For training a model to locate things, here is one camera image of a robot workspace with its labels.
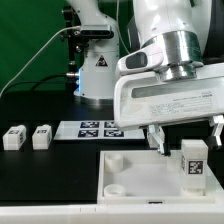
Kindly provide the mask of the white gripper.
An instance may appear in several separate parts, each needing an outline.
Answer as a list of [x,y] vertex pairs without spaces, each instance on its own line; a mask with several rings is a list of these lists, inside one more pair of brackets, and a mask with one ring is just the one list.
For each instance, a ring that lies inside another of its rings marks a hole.
[[222,146],[224,128],[224,64],[206,65],[197,77],[161,82],[154,72],[127,75],[118,80],[114,90],[114,121],[121,130],[147,127],[151,148],[163,156],[170,151],[160,125],[209,119],[209,148]]

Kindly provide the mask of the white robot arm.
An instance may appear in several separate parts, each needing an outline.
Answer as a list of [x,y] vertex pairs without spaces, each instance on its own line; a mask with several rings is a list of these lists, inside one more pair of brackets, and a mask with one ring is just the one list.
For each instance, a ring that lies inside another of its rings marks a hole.
[[164,154],[165,125],[208,120],[210,140],[220,144],[224,116],[224,62],[206,65],[213,0],[133,0],[130,36],[137,50],[116,59],[118,26],[97,0],[66,0],[90,41],[75,98],[88,104],[111,101],[121,130],[145,128],[149,144]]

